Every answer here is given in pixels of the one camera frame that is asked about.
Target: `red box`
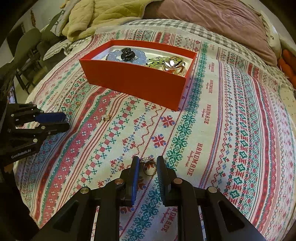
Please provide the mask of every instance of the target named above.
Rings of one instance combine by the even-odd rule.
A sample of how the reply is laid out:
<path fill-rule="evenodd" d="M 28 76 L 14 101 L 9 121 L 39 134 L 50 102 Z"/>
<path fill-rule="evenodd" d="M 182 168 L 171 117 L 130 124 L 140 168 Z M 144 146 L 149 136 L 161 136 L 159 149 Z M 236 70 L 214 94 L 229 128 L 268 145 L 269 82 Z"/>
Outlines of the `red box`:
<path fill-rule="evenodd" d="M 187 72 L 183 77 L 132 63 L 92 59 L 112 46 L 148 48 L 169 52 L 176 56 L 184 56 L 192 60 L 189 67 L 185 66 Z M 111 40 L 94 49 L 79 61 L 90 84 L 126 93 L 177 111 L 196 55 L 197 53 L 190 50 L 166 44 L 138 40 Z"/>

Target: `black hair clip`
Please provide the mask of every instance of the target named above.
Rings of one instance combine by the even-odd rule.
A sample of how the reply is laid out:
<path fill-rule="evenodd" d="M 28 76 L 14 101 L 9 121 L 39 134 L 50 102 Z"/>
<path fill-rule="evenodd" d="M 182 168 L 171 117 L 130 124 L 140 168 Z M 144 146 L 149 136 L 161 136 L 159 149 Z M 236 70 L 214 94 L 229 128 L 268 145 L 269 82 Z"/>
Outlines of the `black hair clip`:
<path fill-rule="evenodd" d="M 121 52 L 121 59 L 125 62 L 132 61 L 136 56 L 135 52 L 132 51 L 131 48 L 124 48 L 121 50 Z"/>

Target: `open jewelry box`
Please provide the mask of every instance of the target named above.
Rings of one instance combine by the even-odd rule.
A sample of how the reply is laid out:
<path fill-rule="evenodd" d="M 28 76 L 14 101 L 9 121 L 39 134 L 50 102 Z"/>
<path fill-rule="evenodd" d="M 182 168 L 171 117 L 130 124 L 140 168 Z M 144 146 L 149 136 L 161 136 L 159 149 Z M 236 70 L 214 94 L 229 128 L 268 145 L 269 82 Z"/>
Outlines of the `open jewelry box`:
<path fill-rule="evenodd" d="M 180 75 L 131 62 L 108 61 L 108 54 L 123 48 L 143 51 L 148 59 L 180 57 L 185 69 Z M 184 88 L 189 81 L 197 53 L 155 42 L 111 40 L 94 49 L 80 64 L 90 84 L 126 93 L 177 111 Z"/>

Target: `pink blanket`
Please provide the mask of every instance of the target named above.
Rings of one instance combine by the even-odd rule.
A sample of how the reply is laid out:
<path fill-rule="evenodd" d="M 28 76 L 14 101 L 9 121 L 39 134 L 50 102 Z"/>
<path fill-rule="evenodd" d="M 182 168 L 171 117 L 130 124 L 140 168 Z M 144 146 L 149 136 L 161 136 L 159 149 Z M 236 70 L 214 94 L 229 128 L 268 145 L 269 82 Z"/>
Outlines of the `pink blanket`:
<path fill-rule="evenodd" d="M 262 20 L 238 0 L 164 0 L 147 5 L 143 19 L 168 18 L 205 27 L 238 42 L 276 66 Z"/>

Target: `ring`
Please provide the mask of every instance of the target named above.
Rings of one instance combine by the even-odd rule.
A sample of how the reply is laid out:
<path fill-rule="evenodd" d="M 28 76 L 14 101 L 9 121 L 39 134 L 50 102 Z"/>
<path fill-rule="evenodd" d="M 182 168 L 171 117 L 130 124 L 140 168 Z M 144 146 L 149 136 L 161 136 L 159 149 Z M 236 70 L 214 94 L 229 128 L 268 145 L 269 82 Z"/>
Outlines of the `ring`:
<path fill-rule="evenodd" d="M 151 159 L 150 157 L 144 157 L 144 158 L 140 159 L 140 163 L 143 163 L 143 164 L 144 164 L 144 165 L 143 165 L 143 172 L 144 172 L 147 176 L 153 177 L 153 176 L 156 174 L 156 172 L 157 172 L 156 162 L 155 162 L 153 159 Z M 155 170 L 154 170 L 154 172 L 153 172 L 152 175 L 147 174 L 146 171 L 145 171 L 145 165 L 146 165 L 147 163 L 153 163 L 153 165 L 155 165 Z"/>
<path fill-rule="evenodd" d="M 185 69 L 185 63 L 180 57 L 174 56 L 164 61 L 163 70 L 171 74 L 180 74 Z"/>
<path fill-rule="evenodd" d="M 155 165 L 155 170 L 154 170 L 153 174 L 151 174 L 151 175 L 150 175 L 150 174 L 147 174 L 146 171 L 145 171 L 145 165 L 146 165 L 147 163 L 153 163 L 153 165 Z M 147 162 L 145 162 L 144 165 L 143 165 L 143 172 L 144 172 L 147 176 L 153 177 L 153 176 L 156 174 L 156 172 L 157 172 L 155 161 L 147 161 Z"/>

